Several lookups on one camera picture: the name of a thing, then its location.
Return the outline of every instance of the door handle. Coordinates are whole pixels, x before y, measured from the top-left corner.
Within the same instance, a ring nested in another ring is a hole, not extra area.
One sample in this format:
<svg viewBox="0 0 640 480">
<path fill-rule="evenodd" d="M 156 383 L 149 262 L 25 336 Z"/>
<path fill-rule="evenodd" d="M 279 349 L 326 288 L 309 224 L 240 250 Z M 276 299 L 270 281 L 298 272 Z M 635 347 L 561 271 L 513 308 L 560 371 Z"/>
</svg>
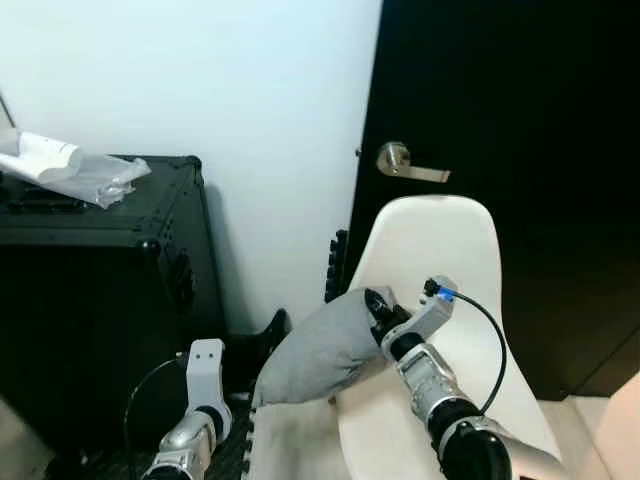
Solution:
<svg viewBox="0 0 640 480">
<path fill-rule="evenodd" d="M 446 183 L 451 170 L 412 167 L 411 153 L 401 142 L 387 142 L 378 153 L 378 170 L 390 177 L 411 178 L 427 182 Z"/>
</svg>

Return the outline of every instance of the floor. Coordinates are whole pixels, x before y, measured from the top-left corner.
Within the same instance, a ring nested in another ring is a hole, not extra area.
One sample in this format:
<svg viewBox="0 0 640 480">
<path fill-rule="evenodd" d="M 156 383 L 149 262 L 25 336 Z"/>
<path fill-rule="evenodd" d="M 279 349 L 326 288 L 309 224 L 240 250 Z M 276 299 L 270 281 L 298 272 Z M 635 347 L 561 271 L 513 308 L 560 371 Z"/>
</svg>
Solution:
<svg viewBox="0 0 640 480">
<path fill-rule="evenodd" d="M 573 480 L 640 478 L 640 374 L 610 399 L 539 402 Z M 245 480 L 350 480 L 326 400 L 258 410 Z M 41 480 L 51 452 L 0 399 L 0 480 Z"/>
</svg>

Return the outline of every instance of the black cable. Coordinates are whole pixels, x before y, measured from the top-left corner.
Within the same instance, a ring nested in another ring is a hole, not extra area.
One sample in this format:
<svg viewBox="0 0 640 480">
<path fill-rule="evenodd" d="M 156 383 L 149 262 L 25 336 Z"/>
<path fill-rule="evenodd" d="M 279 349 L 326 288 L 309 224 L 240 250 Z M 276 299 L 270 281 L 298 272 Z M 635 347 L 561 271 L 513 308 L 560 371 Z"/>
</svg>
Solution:
<svg viewBox="0 0 640 480">
<path fill-rule="evenodd" d="M 466 295 L 463 295 L 459 292 L 456 292 L 446 287 L 440 287 L 439 291 L 445 294 L 453 295 L 454 297 L 457 297 L 460 300 L 464 300 L 470 305 L 473 305 L 474 307 L 476 307 L 478 310 L 484 313 L 484 315 L 489 319 L 489 321 L 491 322 L 491 325 L 493 325 L 493 328 L 498 334 L 498 339 L 500 340 L 500 350 L 501 350 L 500 371 L 498 372 L 498 378 L 496 379 L 496 383 L 491 389 L 491 393 L 489 393 L 489 397 L 487 398 L 486 402 L 484 402 L 484 405 L 482 405 L 482 408 L 480 409 L 480 413 L 484 415 L 486 411 L 489 409 L 489 407 L 491 406 L 491 404 L 493 403 L 493 401 L 495 400 L 496 395 L 498 394 L 498 390 L 500 390 L 500 386 L 502 385 L 502 380 L 504 379 L 504 372 L 507 368 L 507 342 L 504 340 L 504 335 L 502 334 L 502 330 L 500 329 L 500 326 L 498 325 L 498 322 L 496 322 L 495 318 L 493 318 L 493 316 L 488 312 L 488 310 L 484 308 L 482 305 L 480 305 L 478 302 L 476 302 L 473 298 L 469 298 Z"/>
<path fill-rule="evenodd" d="M 131 393 L 129 394 L 129 401 L 127 402 L 127 408 L 125 409 L 124 416 L 122 417 L 122 434 L 124 437 L 124 449 L 127 455 L 127 468 L 129 471 L 129 480 L 136 480 L 136 464 L 133 456 L 133 451 L 131 450 L 131 441 L 129 439 L 129 410 L 131 410 L 131 406 L 133 405 L 133 401 L 136 398 L 136 394 L 138 393 L 138 390 L 140 390 L 142 386 L 145 383 L 147 383 L 147 380 L 153 377 L 158 371 L 162 370 L 164 367 L 167 367 L 172 363 L 177 363 L 178 359 L 179 357 L 176 356 L 176 358 L 172 358 L 171 360 L 166 360 L 162 362 L 160 365 L 149 370 L 146 373 L 146 375 L 142 377 L 142 380 L 138 382 L 138 384 L 135 386 L 133 390 L 131 390 Z"/>
</svg>

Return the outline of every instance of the white plastic chair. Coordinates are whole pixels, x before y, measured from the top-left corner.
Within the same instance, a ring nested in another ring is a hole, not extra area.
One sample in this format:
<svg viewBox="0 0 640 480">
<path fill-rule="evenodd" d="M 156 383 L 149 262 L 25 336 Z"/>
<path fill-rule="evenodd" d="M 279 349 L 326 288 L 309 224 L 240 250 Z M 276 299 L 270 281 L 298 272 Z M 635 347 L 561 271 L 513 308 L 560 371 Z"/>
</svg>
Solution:
<svg viewBox="0 0 640 480">
<path fill-rule="evenodd" d="M 389 285 L 398 302 L 417 309 L 425 280 L 443 274 L 502 325 L 500 252 L 489 212 L 463 197 L 394 200 L 378 214 L 350 288 Z M 453 316 L 429 341 L 479 407 L 498 374 L 500 347 L 487 319 L 456 301 Z M 342 451 L 353 480 L 444 478 L 423 425 L 394 367 L 337 398 Z M 516 437 L 560 458 L 553 434 L 511 352 L 487 412 Z"/>
</svg>

